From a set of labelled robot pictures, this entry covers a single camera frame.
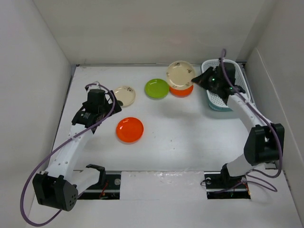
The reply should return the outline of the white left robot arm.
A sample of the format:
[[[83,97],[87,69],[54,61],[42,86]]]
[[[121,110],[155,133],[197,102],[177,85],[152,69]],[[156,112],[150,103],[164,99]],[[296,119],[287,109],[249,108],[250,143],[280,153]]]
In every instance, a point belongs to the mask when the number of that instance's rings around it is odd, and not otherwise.
[[[36,174],[33,187],[40,205],[70,211],[77,198],[90,187],[101,188],[106,183],[105,168],[89,164],[74,174],[74,167],[84,146],[94,136],[98,126],[122,109],[113,92],[98,84],[85,87],[87,100],[75,114],[68,142],[58,150],[53,162],[43,174]]]

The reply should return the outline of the beige plate with red stamps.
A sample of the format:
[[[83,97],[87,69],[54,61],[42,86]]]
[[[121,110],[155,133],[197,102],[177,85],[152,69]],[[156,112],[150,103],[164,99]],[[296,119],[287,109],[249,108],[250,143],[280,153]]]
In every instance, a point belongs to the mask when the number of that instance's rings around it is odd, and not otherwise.
[[[168,66],[166,71],[168,85],[176,90],[186,90],[191,87],[192,79],[195,77],[195,69],[186,61],[175,61]]]

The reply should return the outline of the orange plate near left arm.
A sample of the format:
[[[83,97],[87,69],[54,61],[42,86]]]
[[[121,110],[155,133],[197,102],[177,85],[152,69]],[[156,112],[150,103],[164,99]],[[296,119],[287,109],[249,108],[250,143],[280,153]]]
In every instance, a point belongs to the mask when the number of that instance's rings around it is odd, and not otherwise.
[[[135,117],[122,119],[116,127],[116,135],[119,140],[125,143],[138,141],[144,133],[143,123]]]

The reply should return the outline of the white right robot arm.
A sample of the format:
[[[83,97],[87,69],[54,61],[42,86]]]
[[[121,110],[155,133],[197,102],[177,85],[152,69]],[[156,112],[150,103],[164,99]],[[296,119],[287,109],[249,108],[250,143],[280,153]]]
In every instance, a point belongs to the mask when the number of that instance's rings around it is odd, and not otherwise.
[[[199,87],[218,95],[221,100],[238,114],[248,130],[243,153],[234,161],[223,165],[219,181],[226,188],[244,183],[244,175],[256,171],[262,163],[279,163],[276,178],[283,166],[285,129],[282,124],[274,124],[264,117],[248,99],[243,87],[235,84],[235,66],[220,62],[217,67],[209,67],[191,81]]]

